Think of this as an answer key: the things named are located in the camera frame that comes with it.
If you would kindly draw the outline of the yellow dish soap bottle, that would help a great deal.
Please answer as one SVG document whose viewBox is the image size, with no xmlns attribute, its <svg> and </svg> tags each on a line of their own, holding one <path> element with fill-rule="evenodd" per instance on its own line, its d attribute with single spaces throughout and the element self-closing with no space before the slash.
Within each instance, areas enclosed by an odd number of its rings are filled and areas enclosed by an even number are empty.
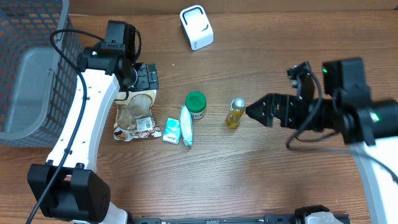
<svg viewBox="0 0 398 224">
<path fill-rule="evenodd" d="M 231 101 L 229 113 L 226 117 L 226 125 L 229 128 L 238 128 L 242 115 L 246 109 L 244 98 L 238 97 Z"/>
</svg>

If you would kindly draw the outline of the brown white snack bag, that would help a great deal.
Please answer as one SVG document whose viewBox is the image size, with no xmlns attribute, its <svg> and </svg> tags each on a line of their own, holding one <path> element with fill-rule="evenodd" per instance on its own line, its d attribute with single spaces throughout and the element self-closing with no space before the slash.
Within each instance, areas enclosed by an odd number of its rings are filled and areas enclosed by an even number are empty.
<svg viewBox="0 0 398 224">
<path fill-rule="evenodd" d="M 159 138 L 162 133 L 152 115 L 156 90 L 119 92 L 113 136 L 117 141 L 129 142 L 134 139 Z"/>
</svg>

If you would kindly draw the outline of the green lid seasoning jar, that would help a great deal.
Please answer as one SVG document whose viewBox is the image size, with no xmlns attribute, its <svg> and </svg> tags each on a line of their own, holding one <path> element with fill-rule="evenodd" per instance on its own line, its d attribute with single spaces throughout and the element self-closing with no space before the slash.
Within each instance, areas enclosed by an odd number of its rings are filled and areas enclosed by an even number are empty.
<svg viewBox="0 0 398 224">
<path fill-rule="evenodd" d="M 185 106 L 193 119 L 201 119 L 206 113 L 206 96 L 200 91 L 193 91 L 187 95 Z"/>
</svg>

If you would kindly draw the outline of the teal tissue pack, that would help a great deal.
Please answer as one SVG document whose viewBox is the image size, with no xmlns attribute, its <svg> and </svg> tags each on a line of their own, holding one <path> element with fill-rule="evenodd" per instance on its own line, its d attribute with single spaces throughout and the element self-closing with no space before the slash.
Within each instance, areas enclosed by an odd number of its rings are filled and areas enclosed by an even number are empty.
<svg viewBox="0 0 398 224">
<path fill-rule="evenodd" d="M 186 106 L 183 106 L 179 116 L 180 129 L 186 146 L 193 144 L 193 121 L 192 116 Z"/>
</svg>

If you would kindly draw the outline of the teal white tissue packet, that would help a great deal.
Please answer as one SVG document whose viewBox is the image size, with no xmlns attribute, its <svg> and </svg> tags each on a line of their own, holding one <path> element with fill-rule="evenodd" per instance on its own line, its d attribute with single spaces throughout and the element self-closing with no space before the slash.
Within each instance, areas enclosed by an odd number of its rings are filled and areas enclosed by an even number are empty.
<svg viewBox="0 0 398 224">
<path fill-rule="evenodd" d="M 181 134 L 179 120 L 168 118 L 165 125 L 165 130 L 162 140 L 164 142 L 178 145 L 180 142 L 181 135 L 182 134 Z"/>
</svg>

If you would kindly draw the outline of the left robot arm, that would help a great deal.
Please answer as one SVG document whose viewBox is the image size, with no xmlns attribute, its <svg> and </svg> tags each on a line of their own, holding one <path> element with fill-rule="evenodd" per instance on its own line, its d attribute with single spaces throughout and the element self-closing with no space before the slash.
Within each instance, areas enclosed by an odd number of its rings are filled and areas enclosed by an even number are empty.
<svg viewBox="0 0 398 224">
<path fill-rule="evenodd" d="M 132 223 L 131 213 L 111 202 L 96 164 L 113 102 L 127 105 L 135 96 L 156 96 L 156 66 L 138 62 L 141 45 L 134 26 L 109 21 L 106 35 L 71 63 L 77 81 L 66 122 L 45 164 L 32 164 L 27 175 L 35 211 L 73 223 Z"/>
</svg>

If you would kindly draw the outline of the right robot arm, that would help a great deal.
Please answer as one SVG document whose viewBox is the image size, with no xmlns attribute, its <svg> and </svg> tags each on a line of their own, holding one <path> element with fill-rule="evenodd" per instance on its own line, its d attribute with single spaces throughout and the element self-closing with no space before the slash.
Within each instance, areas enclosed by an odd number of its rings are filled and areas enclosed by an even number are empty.
<svg viewBox="0 0 398 224">
<path fill-rule="evenodd" d="M 341 135 L 363 182 L 373 223 L 397 222 L 397 102 L 373 101 L 359 57 L 323 64 L 323 80 L 303 62 L 287 70 L 295 95 L 270 93 L 246 108 L 264 126 Z"/>
</svg>

